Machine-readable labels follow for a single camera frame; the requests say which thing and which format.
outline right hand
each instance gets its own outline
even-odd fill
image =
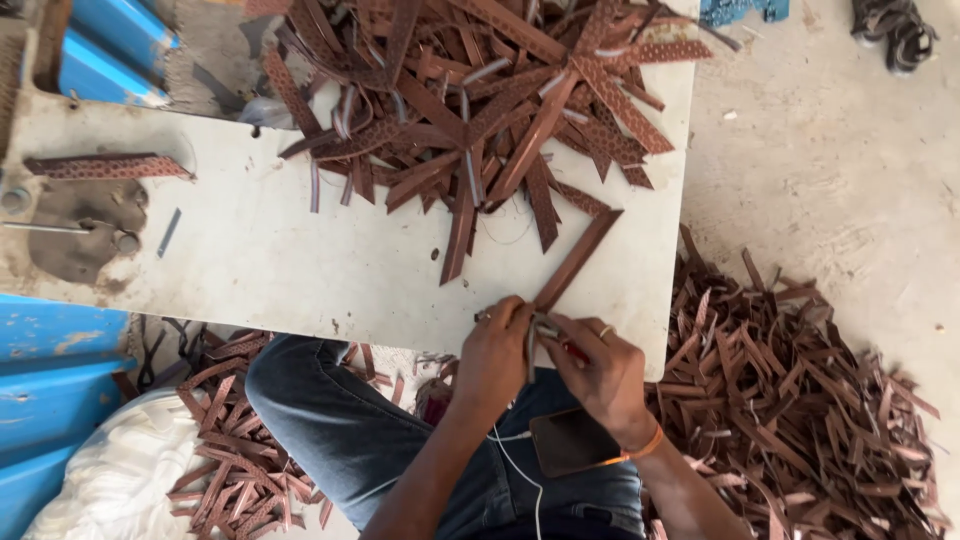
[[[590,364],[585,364],[560,341],[543,340],[570,393],[620,448],[627,452],[642,449],[657,429],[657,421],[643,402],[643,351],[614,331],[601,340],[600,332],[607,324],[600,319],[573,320],[556,313],[549,317],[564,331],[561,340],[576,345],[590,359]]]

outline smartphone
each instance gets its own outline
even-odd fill
[[[582,408],[565,410],[530,421],[540,470],[549,479],[618,463],[620,454],[607,430]]]

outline white cable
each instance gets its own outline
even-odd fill
[[[524,433],[521,433],[520,435],[517,435],[516,437],[526,438],[526,437],[523,437],[523,435],[526,435],[529,432],[530,431],[526,431]],[[530,477],[523,474],[523,471],[521,471],[520,468],[516,466],[516,463],[514,463],[514,460],[510,457],[509,454],[507,454],[507,449],[503,448],[503,442],[501,441],[509,440],[509,439],[512,439],[513,437],[507,437],[506,439],[501,439],[500,433],[496,431],[496,424],[493,425],[493,434],[496,435],[496,444],[500,445],[500,452],[502,452],[504,455],[507,456],[507,461],[510,461],[510,464],[514,466],[516,471],[520,473],[523,479],[537,486],[537,489],[540,490],[540,492],[537,494],[537,505],[534,506],[534,521],[537,523],[537,540],[542,540],[542,538],[540,537],[540,498],[543,497],[543,486],[534,482],[533,480],[530,479]]]
[[[512,437],[503,437],[502,439],[499,438],[499,437],[491,437],[491,436],[489,436],[489,435],[487,435],[487,438],[490,439],[491,441],[503,441],[503,442],[507,442],[507,441],[517,441],[517,440],[520,440],[520,439],[529,439],[529,438],[532,437],[532,436],[534,436],[534,434],[533,434],[532,432],[530,432],[530,431],[524,431],[524,432],[521,433],[520,435],[514,435],[514,436],[512,436]]]

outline hand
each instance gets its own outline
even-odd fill
[[[607,331],[600,339],[600,332],[607,326],[600,319],[575,321],[555,313],[549,316],[564,331],[561,340],[573,343],[590,359],[590,364],[585,364],[568,353],[561,342],[543,340],[570,393],[620,448],[628,452],[642,449],[657,428],[657,421],[643,402],[643,351],[615,331]]]
[[[466,404],[488,428],[496,422],[527,380],[524,338],[535,308],[508,296],[485,310],[464,341],[451,406]]]

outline orange thread bracelet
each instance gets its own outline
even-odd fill
[[[660,444],[660,441],[663,440],[663,428],[660,427],[660,424],[657,424],[657,432],[654,433],[654,438],[647,443],[647,446],[641,448],[636,452],[627,452],[626,450],[620,450],[621,457],[629,457],[630,459],[637,459],[638,457],[644,457],[645,455],[650,454],[653,450],[657,448]]]

